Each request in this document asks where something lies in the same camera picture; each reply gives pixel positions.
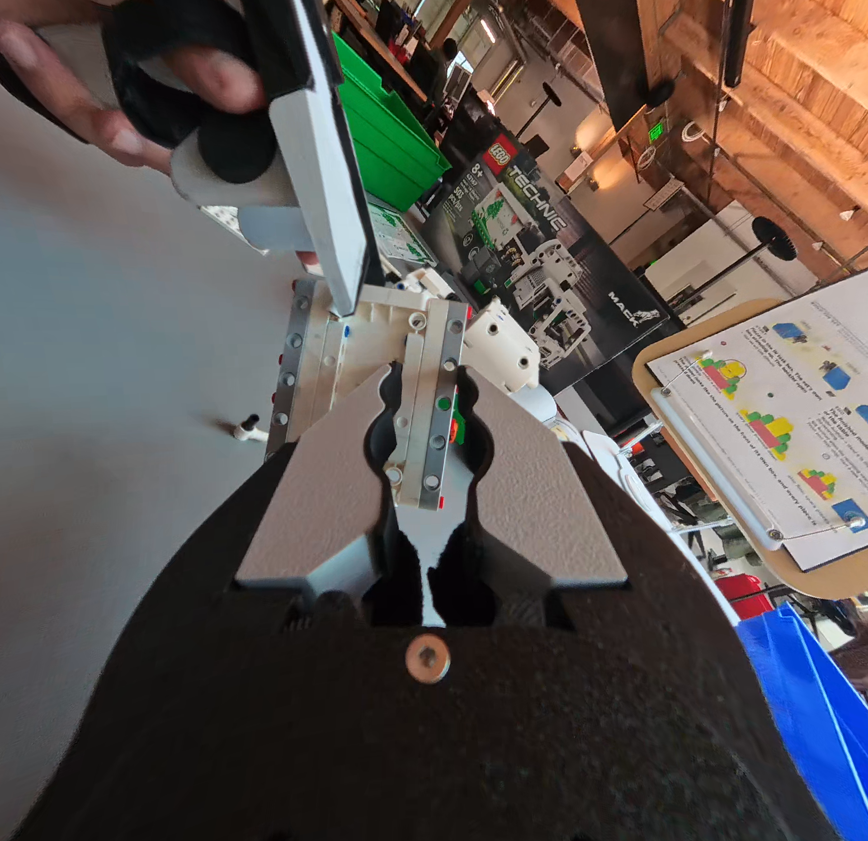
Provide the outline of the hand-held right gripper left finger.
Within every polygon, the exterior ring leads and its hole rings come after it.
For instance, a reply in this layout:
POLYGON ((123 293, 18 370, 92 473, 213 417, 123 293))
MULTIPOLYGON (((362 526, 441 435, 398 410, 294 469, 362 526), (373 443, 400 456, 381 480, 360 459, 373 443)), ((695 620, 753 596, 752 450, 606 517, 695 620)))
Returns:
POLYGON ((386 488, 369 437, 396 369, 375 369, 299 437, 235 574, 240 586, 363 597, 377 582, 386 488))

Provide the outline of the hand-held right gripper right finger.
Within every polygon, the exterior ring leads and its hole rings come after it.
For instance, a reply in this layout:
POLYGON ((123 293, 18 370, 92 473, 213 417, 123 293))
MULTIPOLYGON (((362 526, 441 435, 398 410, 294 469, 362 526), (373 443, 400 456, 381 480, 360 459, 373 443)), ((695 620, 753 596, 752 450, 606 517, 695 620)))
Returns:
POLYGON ((495 594, 619 587, 627 572, 564 443, 474 369, 461 366, 482 463, 468 491, 465 525, 495 594))

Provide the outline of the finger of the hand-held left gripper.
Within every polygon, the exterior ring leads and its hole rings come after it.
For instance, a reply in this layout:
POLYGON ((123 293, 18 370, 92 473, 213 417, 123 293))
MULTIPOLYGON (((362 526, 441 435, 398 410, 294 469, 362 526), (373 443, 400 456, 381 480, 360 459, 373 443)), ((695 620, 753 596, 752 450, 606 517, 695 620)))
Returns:
POLYGON ((268 115, 333 311, 352 315, 378 266, 344 76, 321 0, 240 0, 268 115))

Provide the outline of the grey and white lego panel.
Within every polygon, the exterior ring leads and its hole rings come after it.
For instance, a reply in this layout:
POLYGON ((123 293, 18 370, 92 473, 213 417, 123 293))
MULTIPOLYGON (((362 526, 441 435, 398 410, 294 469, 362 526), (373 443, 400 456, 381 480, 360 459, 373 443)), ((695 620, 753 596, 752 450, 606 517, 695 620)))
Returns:
POLYGON ((378 368, 397 363, 396 446, 385 474, 396 504, 441 510, 470 310, 428 292, 365 285, 355 313, 339 317, 323 280, 298 281, 265 458, 295 442, 378 368))

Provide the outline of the white lego plate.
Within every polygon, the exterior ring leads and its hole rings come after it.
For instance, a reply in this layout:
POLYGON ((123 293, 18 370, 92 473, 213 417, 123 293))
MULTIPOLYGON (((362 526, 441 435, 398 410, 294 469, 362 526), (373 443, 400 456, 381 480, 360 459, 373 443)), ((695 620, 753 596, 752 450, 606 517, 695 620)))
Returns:
POLYGON ((211 218, 212 221, 219 224, 223 229, 231 233, 235 238, 239 239, 247 247, 255 250, 262 256, 266 256, 269 250, 257 248, 245 238, 241 231, 241 225, 238 218, 238 208, 234 206, 198 206, 198 210, 211 218))

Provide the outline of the lego instruction booklet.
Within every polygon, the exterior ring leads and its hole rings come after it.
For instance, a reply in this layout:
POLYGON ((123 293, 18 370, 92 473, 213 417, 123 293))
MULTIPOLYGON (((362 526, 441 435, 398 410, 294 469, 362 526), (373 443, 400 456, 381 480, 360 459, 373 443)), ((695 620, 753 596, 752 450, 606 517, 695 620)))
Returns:
POLYGON ((367 206, 377 247, 385 259, 405 268, 439 264, 404 213, 376 198, 367 206))

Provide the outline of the lego set box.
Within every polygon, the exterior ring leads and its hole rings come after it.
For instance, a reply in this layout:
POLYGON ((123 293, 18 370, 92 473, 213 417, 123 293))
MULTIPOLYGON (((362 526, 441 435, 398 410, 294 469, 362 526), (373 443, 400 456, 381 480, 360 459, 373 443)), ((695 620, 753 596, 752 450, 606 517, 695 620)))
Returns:
POLYGON ((479 310, 498 299, 533 340, 546 390, 559 394, 665 336, 667 305, 511 133, 444 139, 440 150, 450 169, 423 236, 479 310))

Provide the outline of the person's left hand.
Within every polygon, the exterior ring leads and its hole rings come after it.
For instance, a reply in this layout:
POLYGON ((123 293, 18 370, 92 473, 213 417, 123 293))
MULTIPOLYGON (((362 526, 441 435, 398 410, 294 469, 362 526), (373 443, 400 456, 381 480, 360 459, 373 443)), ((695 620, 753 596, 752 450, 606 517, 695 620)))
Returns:
MULTIPOLYGON (((122 111, 105 109, 37 33, 36 28, 91 23, 124 0, 1 0, 1 50, 11 70, 55 119, 82 141, 123 165, 170 171, 170 152, 142 137, 122 111)), ((164 57, 193 93, 224 113, 266 106, 260 77, 230 54, 204 45, 179 47, 164 57)))

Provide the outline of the green plastic bin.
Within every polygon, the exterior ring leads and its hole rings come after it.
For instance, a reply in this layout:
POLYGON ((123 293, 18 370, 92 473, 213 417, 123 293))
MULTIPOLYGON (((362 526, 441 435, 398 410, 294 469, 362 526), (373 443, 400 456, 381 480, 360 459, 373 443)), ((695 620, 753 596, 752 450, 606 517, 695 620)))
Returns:
POLYGON ((407 105, 339 36, 332 36, 343 71, 340 98, 363 188, 408 211, 451 164, 407 105))

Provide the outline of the red container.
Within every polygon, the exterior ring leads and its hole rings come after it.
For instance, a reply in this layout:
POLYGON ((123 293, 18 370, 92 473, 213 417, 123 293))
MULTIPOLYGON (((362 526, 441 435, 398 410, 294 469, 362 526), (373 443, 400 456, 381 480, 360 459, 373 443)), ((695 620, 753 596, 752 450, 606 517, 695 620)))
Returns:
POLYGON ((765 584, 757 576, 725 575, 714 580, 714 584, 740 620, 757 618, 776 609, 765 584))

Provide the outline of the black round-base stand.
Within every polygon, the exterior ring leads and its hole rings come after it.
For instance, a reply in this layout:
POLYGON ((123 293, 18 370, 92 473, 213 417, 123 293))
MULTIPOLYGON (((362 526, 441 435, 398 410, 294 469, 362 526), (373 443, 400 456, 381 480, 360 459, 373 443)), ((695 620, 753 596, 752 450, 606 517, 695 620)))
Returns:
POLYGON ((811 285, 787 232, 763 216, 711 218, 643 273, 672 306, 719 298, 790 298, 811 285))
POLYGON ((546 80, 542 83, 542 94, 543 96, 534 111, 522 124, 520 129, 515 132, 515 138, 517 140, 521 139, 521 136, 549 104, 553 104, 556 108, 559 108, 561 106, 561 98, 557 94, 556 90, 552 87, 552 85, 546 80))

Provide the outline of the blue plastic bin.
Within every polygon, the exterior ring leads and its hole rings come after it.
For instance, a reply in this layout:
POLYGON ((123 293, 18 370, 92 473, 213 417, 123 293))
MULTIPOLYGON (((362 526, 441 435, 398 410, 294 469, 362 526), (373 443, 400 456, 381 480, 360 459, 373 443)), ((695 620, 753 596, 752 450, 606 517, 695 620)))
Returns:
POLYGON ((841 838, 867 838, 867 707, 785 604, 737 626, 797 770, 841 838))

